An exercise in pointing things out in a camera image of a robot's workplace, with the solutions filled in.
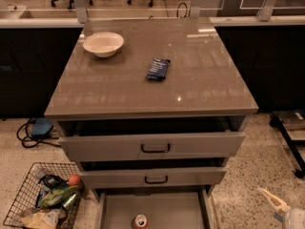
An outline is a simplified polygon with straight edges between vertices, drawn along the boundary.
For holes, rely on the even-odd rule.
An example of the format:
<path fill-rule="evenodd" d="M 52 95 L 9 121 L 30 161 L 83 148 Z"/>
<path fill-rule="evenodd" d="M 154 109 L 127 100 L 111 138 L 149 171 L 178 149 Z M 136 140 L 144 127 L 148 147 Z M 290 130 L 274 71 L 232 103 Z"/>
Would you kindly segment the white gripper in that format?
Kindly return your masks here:
<path fill-rule="evenodd" d="M 305 210 L 292 208 L 281 198 L 268 190 L 258 187 L 257 191 L 268 200 L 274 211 L 283 216 L 283 229 L 305 229 Z"/>

